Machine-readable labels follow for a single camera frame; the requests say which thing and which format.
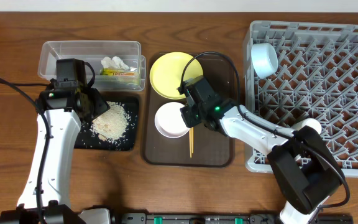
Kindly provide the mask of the wooden chopstick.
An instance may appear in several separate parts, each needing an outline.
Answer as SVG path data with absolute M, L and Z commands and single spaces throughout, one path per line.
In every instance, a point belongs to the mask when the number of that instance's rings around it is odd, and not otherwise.
M 192 158 L 193 157 L 193 144 L 194 144 L 193 143 L 193 141 L 194 141 L 194 139 L 193 139 L 193 128 L 189 129 L 188 135 L 189 135 L 190 158 Z
M 190 157 L 192 157 L 194 153 L 194 128 L 190 129 L 189 135 L 190 135 Z

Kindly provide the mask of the white bowl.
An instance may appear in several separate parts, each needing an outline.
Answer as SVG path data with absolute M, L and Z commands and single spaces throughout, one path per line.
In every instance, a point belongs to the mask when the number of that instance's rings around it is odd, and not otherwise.
M 155 114 L 157 131 L 167 138 L 180 138 L 190 129 L 185 125 L 180 109 L 185 105 L 169 102 L 162 105 Z

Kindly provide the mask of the pile of rice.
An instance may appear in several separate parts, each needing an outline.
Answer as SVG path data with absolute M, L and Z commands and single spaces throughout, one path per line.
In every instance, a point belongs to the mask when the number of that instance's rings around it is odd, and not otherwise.
M 118 144 L 123 142 L 125 132 L 129 130 L 130 116 L 123 103 L 109 101 L 108 105 L 110 109 L 93 120 L 90 130 L 100 140 Z

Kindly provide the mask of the green orange snack wrapper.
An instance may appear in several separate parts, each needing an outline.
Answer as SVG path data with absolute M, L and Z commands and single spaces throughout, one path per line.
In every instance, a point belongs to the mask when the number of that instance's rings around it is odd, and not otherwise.
M 135 72 L 128 70 L 104 68 L 100 71 L 100 75 L 109 76 L 109 77 L 134 77 L 136 76 Z

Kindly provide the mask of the white tissue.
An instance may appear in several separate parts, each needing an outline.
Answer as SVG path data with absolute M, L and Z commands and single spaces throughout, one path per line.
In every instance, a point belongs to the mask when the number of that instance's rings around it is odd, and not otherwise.
M 103 66 L 104 69 L 122 70 L 122 71 L 126 71 L 126 72 L 136 71 L 135 67 L 128 66 L 118 56 L 114 56 L 112 58 L 110 58 L 110 57 L 103 58 L 101 60 L 101 65 Z

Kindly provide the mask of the yellow plate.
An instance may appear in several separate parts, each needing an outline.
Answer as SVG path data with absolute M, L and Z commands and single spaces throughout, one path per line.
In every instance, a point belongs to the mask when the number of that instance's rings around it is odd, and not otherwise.
M 181 83 L 181 76 L 186 64 L 193 58 L 184 52 L 170 52 L 159 57 L 150 70 L 150 84 L 162 97 L 170 100 L 185 98 L 177 88 Z

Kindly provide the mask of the light blue bowl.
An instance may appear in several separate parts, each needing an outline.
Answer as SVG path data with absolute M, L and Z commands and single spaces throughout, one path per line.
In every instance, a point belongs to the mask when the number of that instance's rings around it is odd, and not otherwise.
M 278 69 L 278 57 L 269 43 L 254 44 L 251 48 L 251 61 L 254 71 L 261 79 L 273 75 Z

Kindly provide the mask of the white cup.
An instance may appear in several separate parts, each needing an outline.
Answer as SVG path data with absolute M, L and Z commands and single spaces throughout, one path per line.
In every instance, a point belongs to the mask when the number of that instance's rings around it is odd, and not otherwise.
M 313 128 L 318 134 L 322 132 L 322 126 L 318 120 L 314 118 L 306 118 L 298 123 L 295 123 L 291 128 L 299 131 L 301 128 L 309 126 Z

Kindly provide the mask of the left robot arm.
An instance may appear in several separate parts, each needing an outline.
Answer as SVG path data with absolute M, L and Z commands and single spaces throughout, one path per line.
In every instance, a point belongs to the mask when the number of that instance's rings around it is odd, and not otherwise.
M 94 79 L 86 78 L 88 62 L 56 62 L 57 77 L 36 100 L 37 142 L 30 174 L 14 210 L 3 211 L 0 223 L 83 223 L 70 208 L 73 150 L 83 123 L 110 109 Z

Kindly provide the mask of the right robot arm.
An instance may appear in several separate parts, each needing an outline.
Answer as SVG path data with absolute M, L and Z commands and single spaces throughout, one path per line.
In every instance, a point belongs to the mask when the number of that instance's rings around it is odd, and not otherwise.
M 286 198 L 278 222 L 313 223 L 327 207 L 327 199 L 340 186 L 347 186 L 343 171 L 314 128 L 295 130 L 266 121 L 222 98 L 202 76 L 181 82 L 178 91 L 186 97 L 180 111 L 187 127 L 203 124 L 267 157 Z

